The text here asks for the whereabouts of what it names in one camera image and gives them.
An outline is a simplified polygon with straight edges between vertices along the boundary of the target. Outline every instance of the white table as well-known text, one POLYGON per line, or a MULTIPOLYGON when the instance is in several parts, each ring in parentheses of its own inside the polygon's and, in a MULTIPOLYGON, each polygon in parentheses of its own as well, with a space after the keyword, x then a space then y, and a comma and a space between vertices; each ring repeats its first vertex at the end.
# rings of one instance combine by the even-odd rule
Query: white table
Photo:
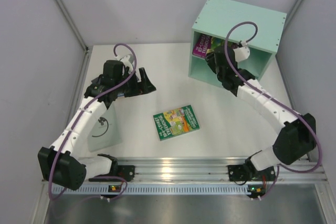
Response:
MULTIPOLYGON (((117 99, 114 107, 122 143, 83 155, 106 153, 116 157, 247 157, 272 145, 276 134, 248 104, 223 88, 188 77, 189 43, 130 45, 138 67, 144 67, 157 91, 117 99), (200 130, 160 141, 153 115, 191 104, 200 130)), ((117 53, 128 54, 118 47, 117 53)), ((113 59, 113 45, 94 46, 83 93, 113 59)), ((261 80, 279 101, 289 104, 274 60, 261 80)))

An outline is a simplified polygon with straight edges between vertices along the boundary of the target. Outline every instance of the mint green shelf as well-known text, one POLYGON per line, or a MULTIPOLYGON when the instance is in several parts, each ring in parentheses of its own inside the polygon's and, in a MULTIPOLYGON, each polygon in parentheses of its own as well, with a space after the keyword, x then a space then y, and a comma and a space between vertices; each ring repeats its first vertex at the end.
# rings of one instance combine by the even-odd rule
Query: mint green shelf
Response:
MULTIPOLYGON (((286 13, 277 12, 231 0, 207 0, 192 27, 189 76, 199 81, 221 87, 216 75, 204 59, 192 55, 200 34, 225 39, 231 28, 244 21, 258 25, 257 36, 249 42, 250 56, 238 64, 260 79, 270 61, 278 51, 286 13)), ((237 28, 230 36, 232 42, 250 38, 254 33, 252 25, 237 28)))

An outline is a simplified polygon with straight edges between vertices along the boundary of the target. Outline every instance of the book cover illustration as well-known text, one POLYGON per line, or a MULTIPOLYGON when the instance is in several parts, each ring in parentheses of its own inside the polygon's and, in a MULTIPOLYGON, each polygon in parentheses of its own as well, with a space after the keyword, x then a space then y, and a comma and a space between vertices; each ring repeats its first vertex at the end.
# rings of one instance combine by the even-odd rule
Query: book cover illustration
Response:
MULTIPOLYGON (((236 43, 230 41, 227 45, 231 48, 238 47, 236 43)), ((201 34, 197 43, 194 46, 193 55, 204 59, 208 53, 212 52, 218 46, 224 46, 223 39, 219 39, 206 34, 201 34)))
POLYGON ((165 111, 153 117, 160 141, 200 128, 191 105, 165 111))

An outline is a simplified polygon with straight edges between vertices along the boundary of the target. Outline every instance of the robotic arm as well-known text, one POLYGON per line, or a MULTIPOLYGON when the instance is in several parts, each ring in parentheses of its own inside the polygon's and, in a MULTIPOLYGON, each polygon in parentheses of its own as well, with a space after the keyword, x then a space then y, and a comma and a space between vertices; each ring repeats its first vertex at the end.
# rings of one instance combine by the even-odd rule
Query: robotic arm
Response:
POLYGON ((138 81, 134 74, 121 87, 103 95, 89 106, 87 104, 92 98, 124 81, 133 71, 133 61, 133 55, 106 61, 103 66, 103 74, 87 87, 79 109, 61 136, 52 143, 50 148, 42 147, 40 149, 38 160, 45 180, 49 180, 52 164, 60 149, 61 152, 54 170, 53 183, 71 190, 77 190, 84 180, 89 178, 104 174, 116 175, 118 163, 115 158, 103 154, 96 157, 80 158, 82 147, 87 143, 93 126, 117 97, 148 94, 155 91, 156 88, 149 81, 144 68, 139 68, 141 81, 138 81), (76 120, 78 120, 76 126, 72 129, 71 127, 76 120), (61 148, 67 135, 69 135, 68 141, 61 148))
MULTIPOLYGON (((238 69, 238 61, 247 59, 249 49, 246 43, 240 43, 238 48, 228 48, 228 56, 235 69, 248 83, 262 91, 256 92, 249 85, 245 84, 229 65, 222 46, 217 47, 206 56, 206 62, 211 70, 217 75, 222 86, 231 93, 250 104, 259 112, 278 133, 273 146, 253 154, 245 160, 244 173, 248 180, 258 177, 258 173, 280 163, 292 164, 304 154, 307 154, 316 147, 316 142, 303 125, 303 123, 290 111, 283 109, 263 94, 271 95, 259 84, 250 72, 238 69)), ((316 132, 316 122, 312 115, 302 115, 305 121, 316 132)))

